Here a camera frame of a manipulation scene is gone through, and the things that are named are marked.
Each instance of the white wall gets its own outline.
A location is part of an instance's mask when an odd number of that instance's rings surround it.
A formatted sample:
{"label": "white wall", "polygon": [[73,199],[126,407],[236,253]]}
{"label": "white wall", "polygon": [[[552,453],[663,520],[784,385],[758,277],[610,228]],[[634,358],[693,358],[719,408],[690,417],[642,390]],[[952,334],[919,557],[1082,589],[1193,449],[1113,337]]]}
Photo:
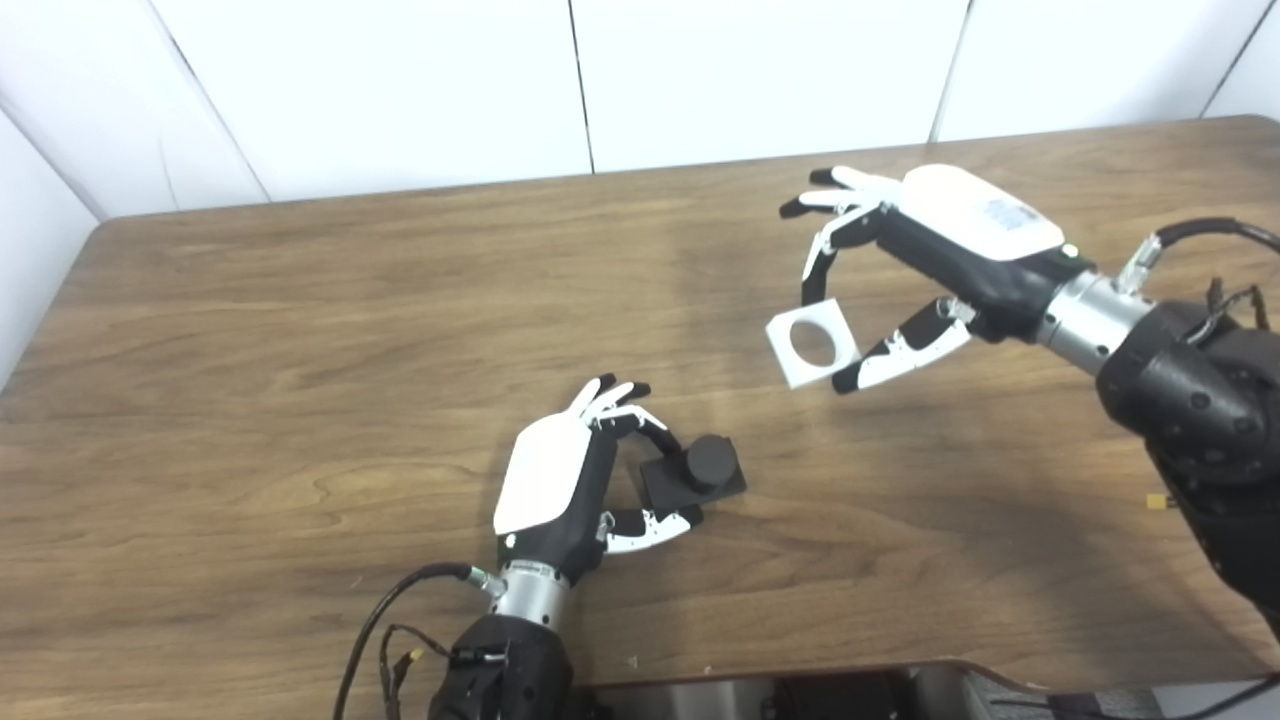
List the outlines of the white wall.
{"label": "white wall", "polygon": [[1275,5],[1204,114],[1258,114],[1280,120],[1280,10]]}
{"label": "white wall", "polygon": [[974,0],[938,140],[1197,118],[1270,0]]}
{"label": "white wall", "polygon": [[567,0],[156,0],[274,200],[590,172]]}
{"label": "white wall", "polygon": [[99,218],[266,200],[146,0],[0,1],[0,111]]}
{"label": "white wall", "polygon": [[596,170],[924,142],[968,0],[573,0]]}
{"label": "white wall", "polygon": [[0,113],[0,388],[97,224]]}

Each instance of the black wire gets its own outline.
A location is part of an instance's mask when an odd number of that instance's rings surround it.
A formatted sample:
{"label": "black wire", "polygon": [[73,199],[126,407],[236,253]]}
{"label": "black wire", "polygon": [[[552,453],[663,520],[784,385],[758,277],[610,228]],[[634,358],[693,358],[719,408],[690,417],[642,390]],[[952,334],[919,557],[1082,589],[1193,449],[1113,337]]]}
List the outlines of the black wire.
{"label": "black wire", "polygon": [[408,671],[408,666],[413,662],[406,659],[411,657],[408,653],[401,657],[401,661],[396,664],[396,671],[387,662],[387,648],[390,646],[392,635],[396,633],[408,633],[415,638],[422,641],[422,643],[431,648],[433,652],[440,657],[451,657],[449,650],[443,644],[431,639],[426,633],[419,630],[412,625],[401,625],[398,623],[392,623],[387,625],[387,630],[383,632],[383,642],[378,647],[378,679],[383,684],[383,706],[387,708],[387,717],[396,720],[399,717],[399,687],[404,682],[404,673]]}
{"label": "black wire", "polygon": [[1196,234],[1238,234],[1247,237],[1272,252],[1280,254],[1280,234],[1262,229],[1257,225],[1242,223],[1235,218],[1197,218],[1165,225],[1156,231],[1161,245],[1166,249],[1175,242]]}
{"label": "black wire", "polygon": [[1262,290],[1258,286],[1249,286],[1242,291],[1233,292],[1229,297],[1222,297],[1222,278],[1213,278],[1213,283],[1208,290],[1208,316],[1204,318],[1198,325],[1192,328],[1183,336],[1183,341],[1188,345],[1199,345],[1208,336],[1213,334],[1217,329],[1219,323],[1222,318],[1231,311],[1231,307],[1236,302],[1244,300],[1245,297],[1253,299],[1254,320],[1261,329],[1268,329],[1270,324],[1266,319],[1266,305],[1262,301]]}
{"label": "black wire", "polygon": [[360,667],[360,656],[365,653],[365,646],[369,644],[369,635],[374,634],[374,628],[378,621],[381,620],[383,612],[390,607],[392,602],[397,597],[403,594],[404,591],[417,584],[419,580],[426,580],[429,578],[442,578],[444,575],[453,575],[460,580],[467,579],[471,574],[471,566],[463,565],[461,562],[433,562],[431,565],[424,565],[417,570],[413,570],[408,575],[396,583],[378,605],[374,606],[374,611],[369,614],[365,620],[365,625],[360,628],[360,633],[356,634],[356,643],[351,648],[351,656],[347,657],[347,669],[342,673],[342,682],[338,683],[338,698],[333,702],[333,720],[342,720],[343,714],[347,710],[347,696],[351,694],[351,683],[356,679],[356,670]]}
{"label": "black wire", "polygon": [[993,700],[992,705],[1014,705],[1018,707],[1037,707],[1039,710],[1048,710],[1055,715],[1069,715],[1073,717],[1089,717],[1092,720],[1206,720],[1212,717],[1219,712],[1224,712],[1240,705],[1247,700],[1253,700],[1254,697],[1270,691],[1271,688],[1280,685],[1280,675],[1272,675],[1260,683],[1254,683],[1243,691],[1233,694],[1226,700],[1215,702],[1213,705],[1206,707],[1204,710],[1198,710],[1189,715],[1179,715],[1175,717],[1121,717],[1119,715],[1107,715],[1106,712],[1091,712],[1087,710],[1064,710],[1061,707],[1053,707],[1044,702],[1029,702],[1025,700]]}

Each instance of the wood grain surface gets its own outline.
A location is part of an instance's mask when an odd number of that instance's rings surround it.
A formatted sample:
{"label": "wood grain surface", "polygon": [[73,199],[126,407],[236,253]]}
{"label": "wood grain surface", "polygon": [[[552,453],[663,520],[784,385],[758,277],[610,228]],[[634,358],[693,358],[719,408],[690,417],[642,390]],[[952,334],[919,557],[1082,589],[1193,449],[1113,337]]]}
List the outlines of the wood grain surface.
{"label": "wood grain surface", "polygon": [[[909,379],[787,391],[764,324],[799,299],[812,168],[955,163],[1107,272],[1156,227],[1280,227],[1257,118],[113,220],[0,398],[0,705],[24,719],[321,717],[378,597],[493,560],[516,433],[589,377],[653,383],[750,489],[575,591],[582,683],[964,662],[1053,691],[1280,669],[1160,482],[1048,352],[974,343]],[[1148,286],[1274,279],[1229,238]],[[832,273],[864,345],[938,290],[873,249]],[[649,448],[627,443],[612,496]],[[445,641],[483,598],[389,614]],[[407,712],[438,674],[410,680]],[[379,716],[367,664],[352,717]]]}

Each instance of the white plastic piece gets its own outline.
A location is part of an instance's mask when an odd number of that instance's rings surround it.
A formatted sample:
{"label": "white plastic piece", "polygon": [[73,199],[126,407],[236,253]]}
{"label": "white plastic piece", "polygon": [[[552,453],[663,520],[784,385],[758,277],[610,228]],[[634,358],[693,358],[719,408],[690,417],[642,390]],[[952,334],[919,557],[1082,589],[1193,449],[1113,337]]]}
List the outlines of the white plastic piece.
{"label": "white plastic piece", "polygon": [[902,178],[899,210],[988,260],[1016,260],[1062,245],[1062,229],[1021,200],[954,165]]}
{"label": "white plastic piece", "polygon": [[590,442],[590,428],[568,413],[548,415],[521,430],[493,514],[494,533],[504,536],[559,518],[573,498]]}
{"label": "white plastic piece", "polygon": [[639,552],[641,550],[648,550],[655,544],[662,544],[673,537],[682,536],[692,529],[680,512],[672,512],[658,520],[653,510],[644,510],[644,534],[643,536],[616,536],[609,533],[604,538],[604,553],[605,555],[623,555],[627,552]]}
{"label": "white plastic piece", "polygon": [[[791,345],[791,328],[796,323],[809,323],[827,333],[836,348],[836,357],[831,365],[814,365],[800,357]],[[774,315],[764,327],[764,333],[769,337],[769,345],[773,346],[773,354],[778,357],[778,365],[782,366],[782,374],[786,375],[791,389],[829,378],[860,357],[854,333],[849,329],[849,323],[845,322],[835,297]]]}

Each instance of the cable connector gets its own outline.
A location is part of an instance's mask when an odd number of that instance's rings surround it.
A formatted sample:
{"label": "cable connector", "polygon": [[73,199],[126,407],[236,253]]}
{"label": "cable connector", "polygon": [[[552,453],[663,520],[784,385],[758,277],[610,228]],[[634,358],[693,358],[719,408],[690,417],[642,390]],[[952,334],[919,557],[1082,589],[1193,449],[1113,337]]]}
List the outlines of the cable connector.
{"label": "cable connector", "polygon": [[507,592],[507,580],[480,568],[471,568],[471,574],[467,575],[466,583],[485,592],[494,600],[498,600]]}
{"label": "cable connector", "polygon": [[1116,275],[1112,283],[1116,292],[1120,295],[1137,295],[1164,254],[1165,242],[1160,234],[1151,233],[1147,236],[1147,240],[1142,241],[1142,245],[1134,251],[1133,258],[1129,258],[1129,261],[1124,264],[1124,269]]}
{"label": "cable connector", "polygon": [[462,664],[503,662],[507,660],[506,648],[498,647],[462,647],[449,652],[449,660]]}

